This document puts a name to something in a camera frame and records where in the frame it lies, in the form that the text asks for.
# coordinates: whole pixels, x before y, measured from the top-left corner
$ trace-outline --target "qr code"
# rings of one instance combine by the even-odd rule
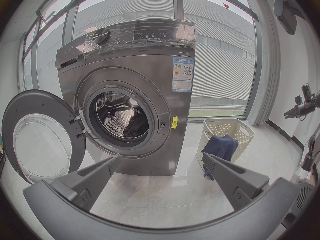
[[[192,74],[192,66],[183,66],[183,74],[191,75]]]

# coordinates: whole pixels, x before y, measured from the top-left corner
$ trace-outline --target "red triangle sign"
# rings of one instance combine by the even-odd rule
[[[226,9],[228,10],[229,9],[229,5],[227,5],[227,4],[225,4],[225,3],[223,3],[223,5],[224,5],[224,7],[226,7]]]

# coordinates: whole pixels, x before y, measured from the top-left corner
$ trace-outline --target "gray curtain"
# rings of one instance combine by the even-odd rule
[[[269,118],[278,91],[280,42],[275,17],[268,2],[266,0],[254,0],[254,2],[257,8],[255,13],[258,15],[261,27],[262,68],[257,94],[247,121],[252,125],[260,125]]]

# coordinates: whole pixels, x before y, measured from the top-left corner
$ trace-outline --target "white laundry basket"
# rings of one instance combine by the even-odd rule
[[[235,150],[231,162],[234,163],[249,145],[255,136],[253,130],[236,118],[210,118],[203,121],[203,132],[198,146],[197,157],[201,168],[203,168],[202,150],[213,135],[222,137],[228,134],[231,138],[238,140],[239,145]]]

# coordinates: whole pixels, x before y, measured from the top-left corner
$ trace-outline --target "front-loading washing machine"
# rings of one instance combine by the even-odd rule
[[[194,58],[192,22],[125,22],[74,39],[56,57],[64,100],[29,90],[7,106],[2,132],[10,163],[33,183],[77,170],[87,149],[95,162],[120,154],[119,173],[174,175],[188,121]],[[37,123],[49,129],[50,143],[35,152],[39,159],[49,149],[62,156],[67,165],[61,162],[57,172],[35,168],[23,154],[25,147],[39,145],[25,137]]]
[[[94,160],[117,172],[174,175],[192,91],[191,22],[139,20],[85,34],[57,51],[64,101],[81,117]]]

